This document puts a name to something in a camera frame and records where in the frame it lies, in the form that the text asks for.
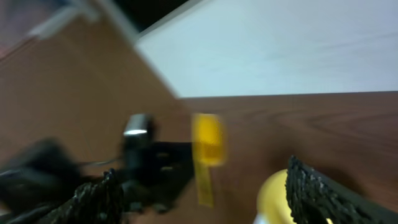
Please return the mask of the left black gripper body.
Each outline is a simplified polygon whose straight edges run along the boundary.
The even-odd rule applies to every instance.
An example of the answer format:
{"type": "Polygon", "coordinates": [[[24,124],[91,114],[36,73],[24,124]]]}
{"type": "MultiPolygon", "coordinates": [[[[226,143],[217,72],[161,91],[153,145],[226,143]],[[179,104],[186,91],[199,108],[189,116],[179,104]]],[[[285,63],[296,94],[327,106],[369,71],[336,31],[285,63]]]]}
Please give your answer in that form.
{"type": "Polygon", "coordinates": [[[157,141],[144,149],[124,150],[123,159],[119,181],[125,212],[169,212],[194,177],[190,142],[157,141]]]}

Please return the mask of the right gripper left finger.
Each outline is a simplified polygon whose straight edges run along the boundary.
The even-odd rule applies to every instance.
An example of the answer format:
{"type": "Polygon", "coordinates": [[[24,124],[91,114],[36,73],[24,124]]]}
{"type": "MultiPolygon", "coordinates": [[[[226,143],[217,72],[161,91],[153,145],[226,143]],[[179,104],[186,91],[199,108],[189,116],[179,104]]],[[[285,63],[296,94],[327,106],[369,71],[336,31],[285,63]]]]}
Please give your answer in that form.
{"type": "Polygon", "coordinates": [[[114,169],[103,178],[79,186],[65,203],[44,203],[6,224],[120,224],[124,192],[114,169]]]}

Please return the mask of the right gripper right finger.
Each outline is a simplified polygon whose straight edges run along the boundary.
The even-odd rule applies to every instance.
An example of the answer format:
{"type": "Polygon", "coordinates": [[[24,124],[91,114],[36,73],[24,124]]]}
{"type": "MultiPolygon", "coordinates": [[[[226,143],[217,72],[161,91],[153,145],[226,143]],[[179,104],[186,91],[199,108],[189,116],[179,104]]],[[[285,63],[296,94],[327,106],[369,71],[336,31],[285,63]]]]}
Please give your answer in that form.
{"type": "Polygon", "coordinates": [[[397,212],[360,196],[295,156],[289,159],[285,188],[295,223],[397,224],[397,212]]]}

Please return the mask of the yellow measuring scoop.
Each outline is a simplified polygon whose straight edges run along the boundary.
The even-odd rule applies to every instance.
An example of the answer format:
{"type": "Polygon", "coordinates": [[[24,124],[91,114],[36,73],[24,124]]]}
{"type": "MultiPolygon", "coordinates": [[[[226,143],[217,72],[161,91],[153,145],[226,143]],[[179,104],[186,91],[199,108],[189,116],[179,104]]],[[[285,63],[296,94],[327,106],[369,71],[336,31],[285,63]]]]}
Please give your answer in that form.
{"type": "Polygon", "coordinates": [[[208,113],[192,116],[192,151],[198,203],[213,207],[210,169],[222,166],[226,160],[224,128],[219,116],[208,113]]]}

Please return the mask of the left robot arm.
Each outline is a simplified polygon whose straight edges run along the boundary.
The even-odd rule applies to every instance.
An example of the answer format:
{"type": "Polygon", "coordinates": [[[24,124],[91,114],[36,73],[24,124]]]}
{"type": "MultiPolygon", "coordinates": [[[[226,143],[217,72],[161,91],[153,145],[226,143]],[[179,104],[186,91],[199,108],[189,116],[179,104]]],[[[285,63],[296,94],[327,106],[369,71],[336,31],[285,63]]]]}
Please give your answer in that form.
{"type": "MultiPolygon", "coordinates": [[[[168,212],[194,176],[189,142],[126,140],[118,158],[123,165],[116,177],[127,212],[146,207],[168,212]]],[[[58,141],[36,142],[1,166],[1,201],[20,214],[41,203],[67,200],[78,186],[96,180],[81,173],[83,166],[58,141]]]]}

